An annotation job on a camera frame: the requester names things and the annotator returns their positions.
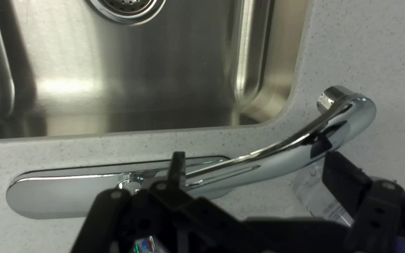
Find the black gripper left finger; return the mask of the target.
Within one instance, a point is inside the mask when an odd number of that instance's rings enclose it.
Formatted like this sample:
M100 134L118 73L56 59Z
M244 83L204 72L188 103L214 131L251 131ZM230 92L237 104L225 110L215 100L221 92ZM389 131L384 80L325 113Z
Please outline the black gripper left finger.
M208 200L183 191L185 153L174 152L167 175L146 190L101 191L70 253L235 253L235 220Z

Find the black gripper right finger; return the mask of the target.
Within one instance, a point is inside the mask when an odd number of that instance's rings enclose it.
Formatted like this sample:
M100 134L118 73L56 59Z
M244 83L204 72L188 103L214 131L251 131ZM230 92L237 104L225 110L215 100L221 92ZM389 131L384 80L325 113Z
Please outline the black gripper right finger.
M405 189L371 179L339 152L325 156L322 183L353 218L344 253L405 253Z

